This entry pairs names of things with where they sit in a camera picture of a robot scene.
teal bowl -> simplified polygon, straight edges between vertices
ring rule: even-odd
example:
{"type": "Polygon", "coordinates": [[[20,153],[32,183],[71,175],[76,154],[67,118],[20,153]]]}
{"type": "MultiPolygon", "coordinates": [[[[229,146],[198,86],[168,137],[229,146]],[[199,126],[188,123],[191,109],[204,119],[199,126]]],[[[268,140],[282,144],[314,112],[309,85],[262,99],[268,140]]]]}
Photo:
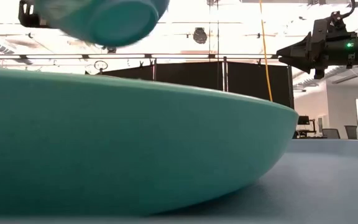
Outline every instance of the teal bowl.
{"type": "Polygon", "coordinates": [[[0,215],[142,216],[253,183],[298,115],[220,91],[0,69],[0,215]]]}

yellow cable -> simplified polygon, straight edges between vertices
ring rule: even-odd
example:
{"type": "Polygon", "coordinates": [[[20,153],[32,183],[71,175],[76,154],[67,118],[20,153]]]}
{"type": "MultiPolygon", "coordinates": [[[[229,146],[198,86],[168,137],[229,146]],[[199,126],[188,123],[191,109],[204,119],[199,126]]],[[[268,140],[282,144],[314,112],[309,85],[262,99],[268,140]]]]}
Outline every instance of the yellow cable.
{"type": "Polygon", "coordinates": [[[265,55],[265,68],[266,68],[268,95],[270,101],[273,101],[272,89],[270,87],[270,79],[269,79],[269,66],[267,65],[267,56],[266,56],[265,27],[264,27],[264,19],[262,18],[262,0],[259,0],[259,6],[260,6],[260,16],[261,16],[260,21],[262,23],[262,38],[264,40],[264,55],[265,55]]]}

ceiling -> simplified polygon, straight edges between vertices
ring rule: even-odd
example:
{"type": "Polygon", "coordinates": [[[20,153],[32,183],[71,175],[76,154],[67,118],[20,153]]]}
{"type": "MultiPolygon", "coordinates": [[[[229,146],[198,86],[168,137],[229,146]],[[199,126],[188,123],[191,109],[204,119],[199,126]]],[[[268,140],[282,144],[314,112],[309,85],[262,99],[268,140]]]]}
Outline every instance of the ceiling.
{"type": "MultiPolygon", "coordinates": [[[[265,0],[264,2],[266,3],[263,4],[263,16],[261,16],[258,1],[220,0],[218,8],[209,7],[206,0],[171,0],[168,11],[148,37],[136,44],[118,48],[116,55],[103,60],[108,63],[108,70],[136,67],[139,66],[140,61],[147,65],[150,63],[149,59],[133,58],[143,54],[236,54],[236,61],[256,63],[260,58],[259,55],[244,54],[264,53],[263,40],[258,38],[258,34],[262,33],[261,19],[264,20],[266,53],[275,54],[278,49],[303,39],[312,30],[315,19],[327,17],[333,11],[349,10],[346,7],[347,0],[327,0],[327,4],[324,5],[308,5],[308,1],[305,0],[265,0]],[[197,44],[193,40],[192,34],[196,27],[205,29],[208,35],[207,43],[197,44]]],[[[56,29],[23,27],[17,18],[18,11],[19,0],[0,0],[0,44],[14,54],[49,54],[49,56],[29,59],[25,63],[23,60],[0,58],[0,67],[80,74],[84,74],[85,71],[98,72],[93,67],[98,60],[96,56],[57,59],[57,56],[53,55],[106,54],[106,50],[67,36],[56,29]]],[[[345,19],[345,23],[348,30],[358,31],[357,9],[345,19]]],[[[171,55],[170,57],[174,58],[159,59],[159,63],[208,60],[179,58],[182,56],[171,55]]],[[[293,69],[293,74],[296,74],[294,81],[312,77],[300,73],[297,69],[293,69]]],[[[344,75],[346,73],[337,74],[329,79],[335,80],[344,75]]],[[[358,78],[347,82],[358,82],[358,78]]]]}

black partition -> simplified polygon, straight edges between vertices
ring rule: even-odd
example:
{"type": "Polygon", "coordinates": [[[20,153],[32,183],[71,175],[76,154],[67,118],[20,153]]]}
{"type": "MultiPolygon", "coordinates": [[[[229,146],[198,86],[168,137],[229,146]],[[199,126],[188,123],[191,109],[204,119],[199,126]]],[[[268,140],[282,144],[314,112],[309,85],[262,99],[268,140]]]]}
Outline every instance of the black partition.
{"type": "MultiPolygon", "coordinates": [[[[293,88],[289,80],[292,77],[288,75],[288,67],[269,65],[268,73],[273,101],[293,107],[293,88]]],[[[270,99],[264,65],[228,62],[227,82],[231,93],[270,99]]]]}
{"type": "Polygon", "coordinates": [[[153,80],[153,66],[143,66],[137,68],[127,68],[121,70],[113,70],[103,72],[102,75],[107,75],[111,77],[118,78],[133,78],[133,79],[141,79],[141,80],[153,80]]]}
{"type": "Polygon", "coordinates": [[[222,62],[157,64],[158,82],[222,90],[222,62]]]}

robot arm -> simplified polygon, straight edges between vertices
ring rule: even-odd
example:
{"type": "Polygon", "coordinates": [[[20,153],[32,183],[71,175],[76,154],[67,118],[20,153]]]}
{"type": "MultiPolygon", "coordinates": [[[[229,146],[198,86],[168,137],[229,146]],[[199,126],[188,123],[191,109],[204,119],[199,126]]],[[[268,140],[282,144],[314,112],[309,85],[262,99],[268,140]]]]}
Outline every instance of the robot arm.
{"type": "Polygon", "coordinates": [[[325,19],[314,22],[313,33],[300,42],[277,51],[280,62],[298,68],[306,73],[315,69],[315,79],[324,77],[324,70],[330,65],[345,65],[352,68],[358,65],[358,36],[348,32],[343,19],[353,13],[333,12],[325,19]]]}

